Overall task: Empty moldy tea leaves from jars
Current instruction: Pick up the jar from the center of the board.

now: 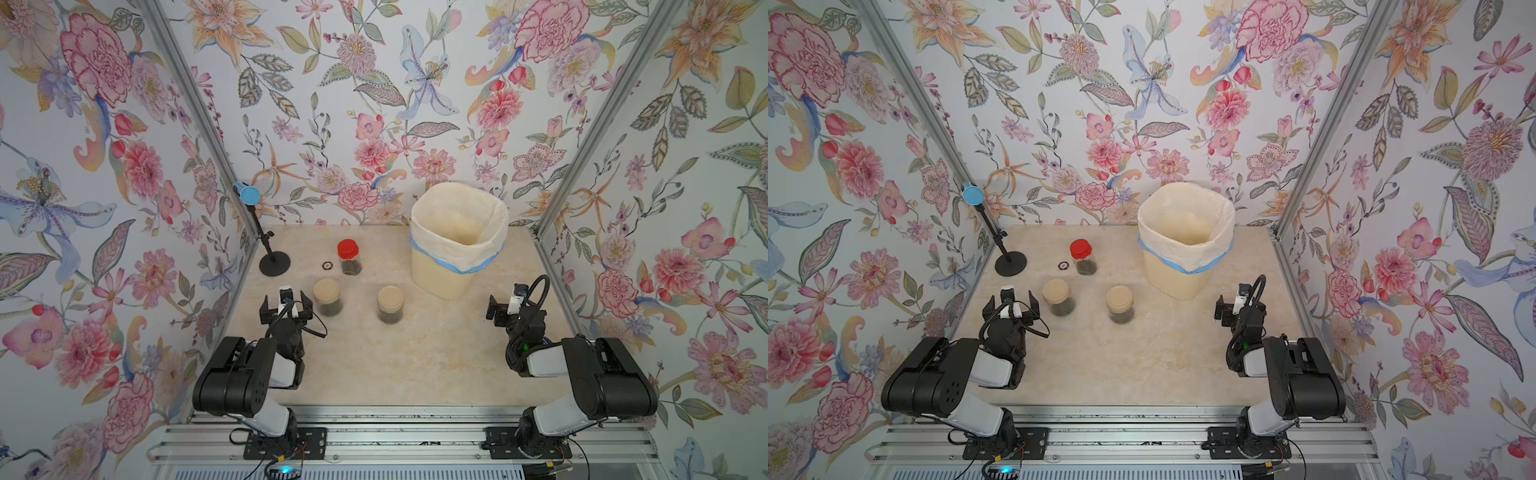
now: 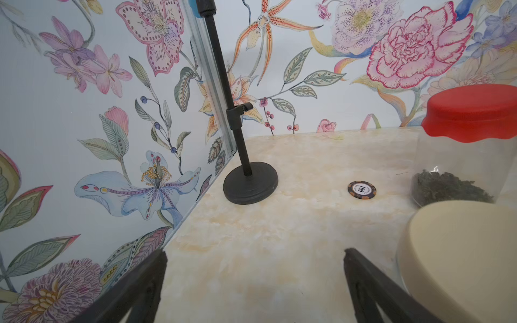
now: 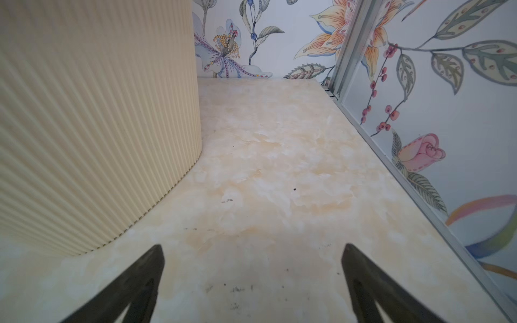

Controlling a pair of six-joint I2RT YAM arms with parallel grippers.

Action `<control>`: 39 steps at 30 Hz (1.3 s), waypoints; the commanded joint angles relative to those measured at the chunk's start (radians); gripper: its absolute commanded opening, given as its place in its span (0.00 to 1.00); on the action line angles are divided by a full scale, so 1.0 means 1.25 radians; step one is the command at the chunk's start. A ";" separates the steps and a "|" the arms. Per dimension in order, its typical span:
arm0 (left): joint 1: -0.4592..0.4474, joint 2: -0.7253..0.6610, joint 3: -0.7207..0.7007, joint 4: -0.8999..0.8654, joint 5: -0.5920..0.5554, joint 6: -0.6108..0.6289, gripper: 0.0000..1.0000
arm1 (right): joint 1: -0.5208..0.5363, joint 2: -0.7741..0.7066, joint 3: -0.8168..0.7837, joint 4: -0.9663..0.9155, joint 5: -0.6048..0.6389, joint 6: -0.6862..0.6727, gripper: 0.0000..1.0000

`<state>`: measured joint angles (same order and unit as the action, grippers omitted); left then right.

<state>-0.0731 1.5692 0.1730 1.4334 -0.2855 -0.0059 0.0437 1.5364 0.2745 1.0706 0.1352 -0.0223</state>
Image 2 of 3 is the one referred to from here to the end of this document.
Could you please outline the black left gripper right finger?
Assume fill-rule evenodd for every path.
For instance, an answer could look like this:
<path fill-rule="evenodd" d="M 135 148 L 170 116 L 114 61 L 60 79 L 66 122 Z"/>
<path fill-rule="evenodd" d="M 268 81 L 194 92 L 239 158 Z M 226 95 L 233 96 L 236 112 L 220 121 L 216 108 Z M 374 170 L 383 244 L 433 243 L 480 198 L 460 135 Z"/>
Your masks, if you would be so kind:
<path fill-rule="evenodd" d="M 343 269 L 358 322 L 440 322 L 355 248 L 345 250 Z"/>

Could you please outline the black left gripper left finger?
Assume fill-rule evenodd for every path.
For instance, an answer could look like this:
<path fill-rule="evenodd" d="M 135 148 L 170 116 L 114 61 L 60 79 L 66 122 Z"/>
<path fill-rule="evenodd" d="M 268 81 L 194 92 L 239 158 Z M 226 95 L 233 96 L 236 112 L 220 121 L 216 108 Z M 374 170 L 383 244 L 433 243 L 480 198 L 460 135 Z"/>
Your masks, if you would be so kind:
<path fill-rule="evenodd" d="M 156 250 L 73 322 L 153 322 L 161 301 L 167 256 Z"/>

